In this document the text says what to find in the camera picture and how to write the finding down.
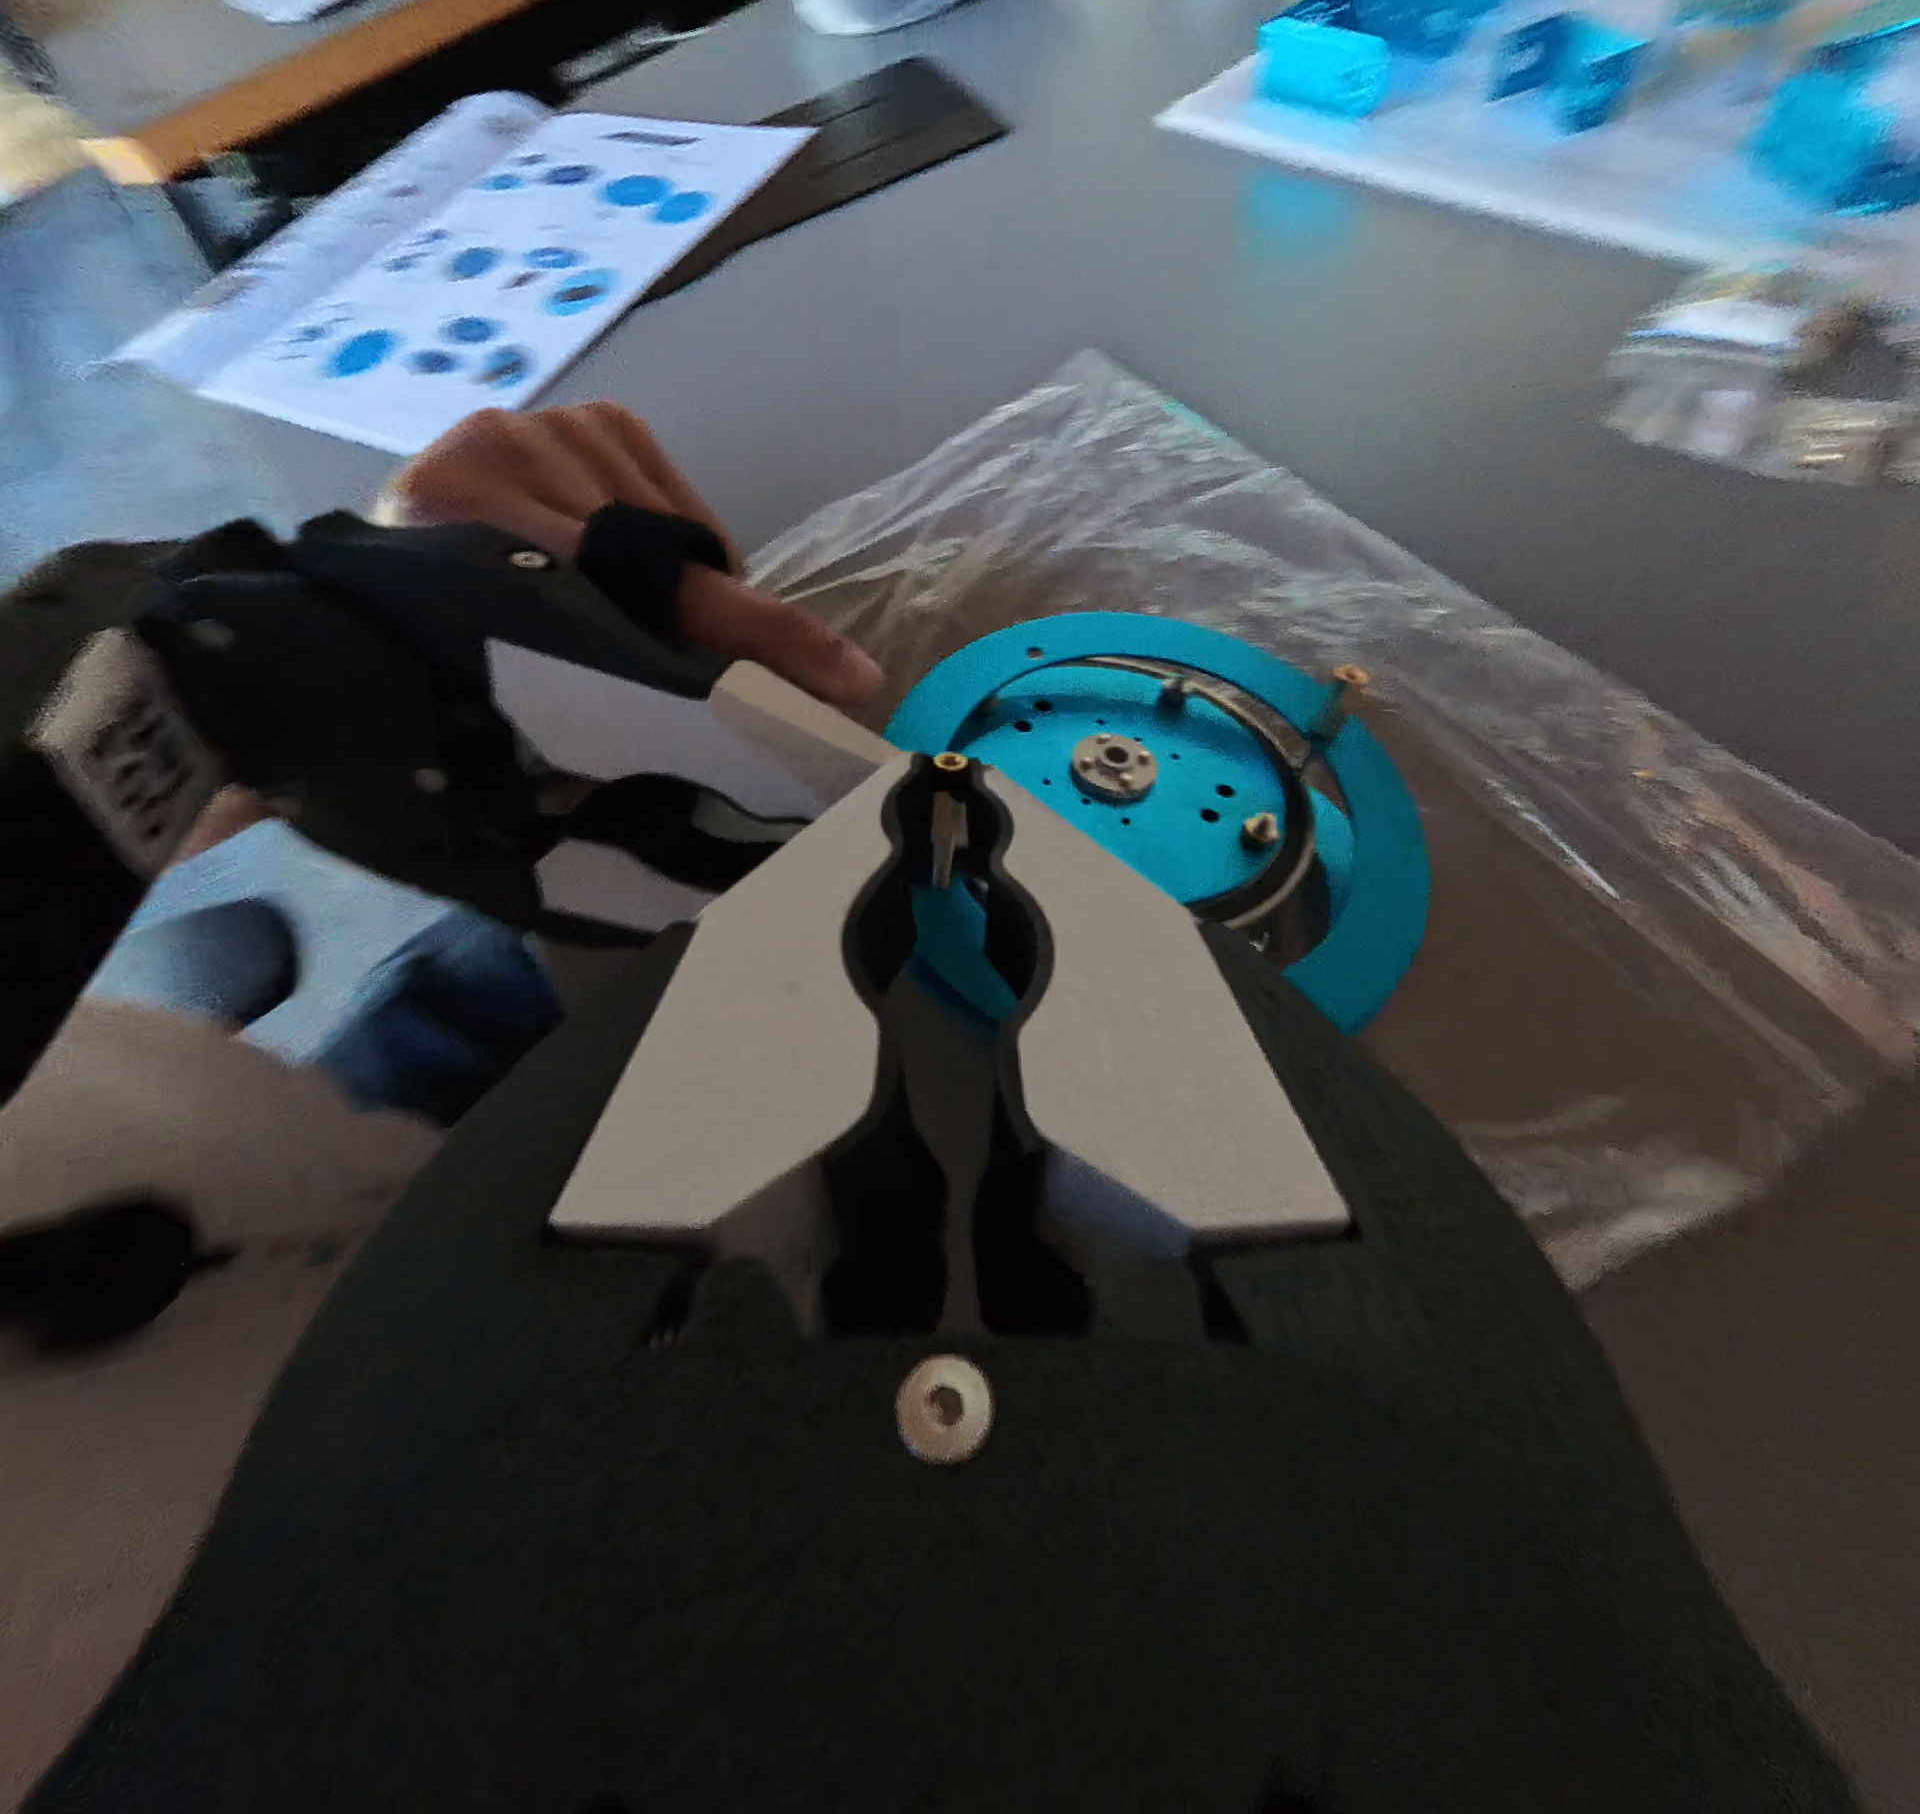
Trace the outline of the person's left hand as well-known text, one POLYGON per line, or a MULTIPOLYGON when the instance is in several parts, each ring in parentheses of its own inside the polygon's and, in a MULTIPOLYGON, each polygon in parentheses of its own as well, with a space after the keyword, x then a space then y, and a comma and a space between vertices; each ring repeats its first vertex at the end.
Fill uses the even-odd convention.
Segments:
POLYGON ((395 529, 486 526, 624 594, 643 628, 727 662, 749 660, 840 708, 884 675, 851 639, 746 580, 722 523, 651 428, 608 401, 485 409, 436 438, 372 509, 395 529))

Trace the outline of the pile of clear hardware bags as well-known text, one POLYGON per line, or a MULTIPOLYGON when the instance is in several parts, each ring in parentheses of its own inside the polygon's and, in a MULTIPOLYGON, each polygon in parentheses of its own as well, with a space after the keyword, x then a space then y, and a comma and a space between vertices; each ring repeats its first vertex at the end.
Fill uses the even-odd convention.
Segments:
POLYGON ((1608 431, 1751 477, 1917 482, 1915 302, 1808 265, 1685 276, 1602 365, 1608 431))

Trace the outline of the black flat plate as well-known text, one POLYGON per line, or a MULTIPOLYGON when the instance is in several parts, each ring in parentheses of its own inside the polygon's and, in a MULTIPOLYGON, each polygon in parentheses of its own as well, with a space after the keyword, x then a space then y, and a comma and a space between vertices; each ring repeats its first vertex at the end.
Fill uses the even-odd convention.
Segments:
POLYGON ((758 243, 881 194, 1011 133, 976 93, 923 57, 907 57, 863 73, 757 126, 798 129, 808 138, 649 287, 638 305, 654 305, 697 284, 758 243))

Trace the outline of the person's beige shirt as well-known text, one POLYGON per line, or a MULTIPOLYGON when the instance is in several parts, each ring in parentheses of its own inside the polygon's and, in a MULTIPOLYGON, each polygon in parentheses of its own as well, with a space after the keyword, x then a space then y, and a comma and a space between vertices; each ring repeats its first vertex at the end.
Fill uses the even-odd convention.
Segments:
POLYGON ((339 1266, 439 1143, 431 1123, 355 1111, 322 1070, 115 1002, 84 1002, 3 1107, 6 1226, 155 1196, 233 1252, 104 1345, 3 1329, 3 1809, 166 1608, 339 1266))

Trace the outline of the set of blue metal parts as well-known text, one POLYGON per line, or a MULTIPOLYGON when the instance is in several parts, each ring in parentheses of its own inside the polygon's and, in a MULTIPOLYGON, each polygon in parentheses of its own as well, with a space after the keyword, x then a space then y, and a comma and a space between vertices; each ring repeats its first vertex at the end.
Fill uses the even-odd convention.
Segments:
POLYGON ((1301 0, 1254 40, 1252 107, 1315 150, 1789 215, 1915 206, 1915 0, 1301 0))

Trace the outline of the blue round metal turntable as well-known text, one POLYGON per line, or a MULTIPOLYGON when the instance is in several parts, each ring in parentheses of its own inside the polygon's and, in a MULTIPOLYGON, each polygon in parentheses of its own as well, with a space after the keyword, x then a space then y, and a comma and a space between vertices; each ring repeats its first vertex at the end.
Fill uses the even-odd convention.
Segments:
POLYGON ((1099 611, 998 630, 900 699, 884 739, 1011 777, 1212 925, 1245 933, 1342 1033, 1371 1024, 1428 917, 1428 849, 1404 775, 1360 718, 1312 735, 1333 675, 1159 617, 1099 611), (1186 675, 1185 713, 1158 710, 1186 675), (1276 813, 1269 859, 1241 819, 1276 813))

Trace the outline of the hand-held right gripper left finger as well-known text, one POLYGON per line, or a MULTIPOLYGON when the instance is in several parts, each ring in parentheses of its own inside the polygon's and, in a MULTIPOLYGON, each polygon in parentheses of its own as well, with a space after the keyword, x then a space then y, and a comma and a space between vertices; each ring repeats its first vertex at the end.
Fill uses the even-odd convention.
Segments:
POLYGON ((939 771, 893 756, 688 933, 548 1215, 553 1239, 758 1262, 806 1331, 939 1321, 939 1169, 884 1004, 939 771))

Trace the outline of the grey desk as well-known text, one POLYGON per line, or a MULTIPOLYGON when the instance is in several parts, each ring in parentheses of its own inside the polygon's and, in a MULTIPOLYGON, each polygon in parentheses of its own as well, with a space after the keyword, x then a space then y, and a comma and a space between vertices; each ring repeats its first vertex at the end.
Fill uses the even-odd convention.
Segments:
MULTIPOLYGON (((1667 270, 1262 168, 1156 115, 1268 0, 983 0, 889 41, 757 2, 583 104, 753 121, 916 51, 1007 141, 614 330, 614 400, 748 547, 1094 348, 1703 737, 1915 854, 1915 505, 1608 433, 1667 270)), ((1587 1324, 1715 1577, 1871 1809, 1915 1809, 1915 1087, 1587 1324)))

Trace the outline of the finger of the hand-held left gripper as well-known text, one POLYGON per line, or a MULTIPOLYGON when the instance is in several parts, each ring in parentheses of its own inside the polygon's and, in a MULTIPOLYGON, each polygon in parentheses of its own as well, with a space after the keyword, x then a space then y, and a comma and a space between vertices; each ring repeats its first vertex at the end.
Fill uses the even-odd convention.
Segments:
POLYGON ((822 813, 902 758, 876 731, 753 662, 727 667, 708 708, 738 743, 789 775, 822 813))

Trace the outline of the clear plastic bag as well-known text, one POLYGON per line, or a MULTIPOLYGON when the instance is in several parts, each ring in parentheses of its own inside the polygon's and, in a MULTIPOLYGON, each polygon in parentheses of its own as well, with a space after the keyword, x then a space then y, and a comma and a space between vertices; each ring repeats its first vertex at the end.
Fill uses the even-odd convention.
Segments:
POLYGON ((1917 870, 1091 349, 749 557, 907 687, 1022 619, 1254 643, 1358 703, 1428 843, 1372 1051, 1573 1287, 1741 1210, 1915 1065, 1917 870))

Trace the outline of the white flat tray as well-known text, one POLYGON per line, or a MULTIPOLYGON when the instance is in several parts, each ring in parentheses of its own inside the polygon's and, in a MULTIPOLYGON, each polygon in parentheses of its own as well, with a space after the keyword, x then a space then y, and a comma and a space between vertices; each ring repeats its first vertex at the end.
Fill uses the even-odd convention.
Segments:
POLYGON ((1254 41, 1243 60, 1169 103, 1156 126, 1286 170, 1648 260, 1730 265, 1808 255, 1844 270, 1864 270, 1894 291, 1915 287, 1915 206, 1893 217, 1812 217, 1789 215, 1781 202, 1762 202, 1759 194, 1741 196, 1727 210, 1711 210, 1695 199, 1672 204, 1657 194, 1606 192, 1596 206, 1581 211, 1564 196, 1547 196, 1547 190, 1596 189, 1596 177, 1555 171, 1543 182, 1530 182, 1507 170, 1446 192, 1432 170, 1389 170, 1384 164, 1369 166, 1350 154, 1315 150, 1307 126, 1275 121, 1256 110, 1249 98, 1252 54, 1254 41))

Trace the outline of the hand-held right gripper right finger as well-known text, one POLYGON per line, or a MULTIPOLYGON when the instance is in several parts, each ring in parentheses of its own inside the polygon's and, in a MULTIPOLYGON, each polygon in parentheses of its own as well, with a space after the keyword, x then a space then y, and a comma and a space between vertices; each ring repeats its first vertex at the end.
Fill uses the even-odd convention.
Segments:
POLYGON ((992 768, 970 771, 1007 985, 973 1292, 1001 1338, 1232 1338, 1217 1261, 1355 1220, 1209 930, 992 768))

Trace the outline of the printed instruction sheet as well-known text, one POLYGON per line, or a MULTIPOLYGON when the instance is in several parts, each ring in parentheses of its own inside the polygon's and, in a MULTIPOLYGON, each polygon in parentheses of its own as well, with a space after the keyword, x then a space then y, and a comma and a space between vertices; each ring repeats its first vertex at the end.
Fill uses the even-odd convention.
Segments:
POLYGON ((812 138, 461 98, 110 362, 411 455, 526 408, 812 138))

